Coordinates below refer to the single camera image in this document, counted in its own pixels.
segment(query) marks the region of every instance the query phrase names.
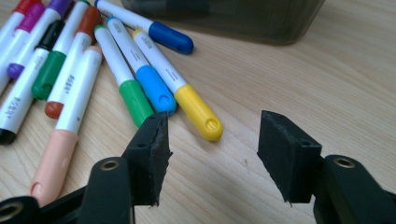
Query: table surface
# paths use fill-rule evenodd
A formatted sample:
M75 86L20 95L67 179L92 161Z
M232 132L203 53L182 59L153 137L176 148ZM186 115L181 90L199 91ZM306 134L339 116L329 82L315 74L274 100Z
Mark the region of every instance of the table surface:
M16 4L0 2L0 25ZM395 21L392 0L327 0L305 36L288 46L176 27L194 41L193 54L160 48L219 116L224 134L206 141L179 108L169 118L174 154L160 206L136 207L136 220L315 223L314 198L284 203L257 157L262 110L290 118L323 145L323 157L354 158L396 192ZM35 101L14 143L0 146L0 201L29 193L56 124L44 108ZM62 196L85 186L92 166L119 156L136 131L103 60Z

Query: dark plastic box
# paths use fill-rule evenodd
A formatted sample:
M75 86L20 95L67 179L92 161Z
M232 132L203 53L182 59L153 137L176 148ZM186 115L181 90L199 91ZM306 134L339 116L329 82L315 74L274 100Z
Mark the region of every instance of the dark plastic box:
M142 16L215 34L268 44L299 40L324 0L121 0Z

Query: marker cap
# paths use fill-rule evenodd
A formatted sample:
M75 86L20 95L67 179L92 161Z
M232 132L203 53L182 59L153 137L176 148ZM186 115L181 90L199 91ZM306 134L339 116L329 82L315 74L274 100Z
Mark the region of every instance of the marker cap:
M8 65L7 74L12 79L18 79L24 69L23 65L18 63L11 63Z
M12 131L0 129L0 146L11 144L15 140L16 136L17 134Z
M21 0L13 11L25 14L32 5L37 3L41 3L41 0Z
M79 24L76 33L83 32L91 37L92 40L95 39L93 30L95 26L100 23L102 19L99 9L96 7L89 6L85 11L84 17Z
M95 32L96 30L102 29L102 28L106 28L106 27L102 24L99 24L99 25L95 26L95 28L93 29L93 32Z
M47 102L44 112L51 119L58 119L61 115L64 104L58 102Z
M17 26L16 29L26 31L30 33L35 27L35 23L40 19L46 7L43 4L37 3L33 4L29 10L27 11L25 17L21 21L21 23Z
M123 82L120 85L120 95L128 108L134 124L138 128L146 118L154 114L145 93L143 93L136 80Z
M90 3L88 0L78 0L78 2L85 3L85 4L87 4L88 6L91 5L91 3Z
M194 49L191 38L158 21L150 25L148 35L154 41L183 54L189 54Z
M111 20L114 20L114 19L119 20L119 19L118 19L117 17L115 17L115 16L109 16L109 17L107 17L106 24L108 25L108 23L109 23Z
M175 113L176 100L152 66L139 68L136 72L136 80L157 112L167 112L169 115Z
M30 194L37 198L40 206L59 196L77 141L76 133L56 129L51 132L30 188Z
M51 0L47 8L52 8L57 11L63 19L72 2L72 0Z
M64 28L64 21L54 21L44 33L36 48L50 51Z
M205 139L217 141L221 138L223 126L219 118L191 85L186 84L180 87L175 92L175 98Z
M47 101L65 59L66 55L59 51L49 53L32 86L32 94L37 100Z

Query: felt-tip marker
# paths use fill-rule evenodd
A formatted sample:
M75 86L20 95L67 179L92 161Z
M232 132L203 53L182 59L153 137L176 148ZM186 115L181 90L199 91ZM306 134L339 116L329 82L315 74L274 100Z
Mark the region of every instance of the felt-tip marker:
M52 87L66 59L67 52L73 43L78 25L90 5L85 0L79 0L74 4L61 35L38 72L35 83L32 86L32 94L37 100L46 101L49 98Z
M59 196L73 152L78 141L78 130L90 99L94 81L102 61L100 48L88 47L78 62L80 76L73 86L69 102L64 105L55 129L35 171L30 194L40 206L53 202Z
M55 21L48 27L36 46L32 59L7 95L0 108L0 145L9 145L14 141L34 100L30 88L63 28L63 21Z
M11 41L0 43L2 50L0 54L0 93L3 92L9 82L7 68L11 58L15 55L17 49L21 48L23 41L29 38L30 32L43 14L44 9L45 7L41 3L31 5L20 24L15 28Z
M95 27L95 37L102 48L108 66L119 86L120 95L137 127L140 127L146 118L154 114L149 101L143 93L140 84L134 80L134 75L122 57L122 53L110 31L103 26Z
M94 40L93 29L99 24L100 20L101 14L99 10L96 7L88 7L78 26L77 33L67 53L61 71L49 94L45 108L45 113L49 118L57 119L61 115L64 103L67 100L74 79L76 78L75 75L78 74L75 65L81 58L84 50L90 46Z
M0 30L0 49L3 49L8 45L8 40L14 34L17 26L22 22L25 18L26 13L29 11L29 8L37 3L41 3L41 0L21 0L18 5L14 8L11 15Z
M136 30L133 38L201 135L209 141L219 140L223 134L223 126L218 116L184 80L146 32Z
M107 28L119 45L125 59L134 70L135 78L140 83L151 105L157 112L167 112L172 115L177 108L173 94L169 91L157 71L149 65L149 62L122 24L122 21L115 17L109 17L107 19Z
M32 57L35 46L40 41L40 38L46 32L47 28L51 23L57 20L62 20L64 14L70 6L72 0L51 0L44 10L43 15L33 27L29 38L25 40L20 50L17 50L14 57L10 61L7 73L8 76L17 79L24 69L24 66L28 64Z
M194 48L191 38L158 21L149 20L107 0L96 0L95 6L105 16L117 17L124 24L135 30L141 29L146 31L153 40L169 49L173 49L179 53L189 54Z

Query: purple marker cap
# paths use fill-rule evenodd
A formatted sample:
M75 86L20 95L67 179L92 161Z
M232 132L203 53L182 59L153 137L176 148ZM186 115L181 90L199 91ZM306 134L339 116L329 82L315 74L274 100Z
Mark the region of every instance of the purple marker cap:
M18 77L22 74L23 69L24 66L17 63L11 63L7 68L8 76L12 79L18 79Z
M41 3L37 3L29 7L29 10L27 11L20 25L18 25L17 29L30 33L45 9L46 8Z
M66 14L72 2L73 0L52 0L47 5L47 8L52 8L57 11L59 15L61 15L61 19L63 19L64 14Z

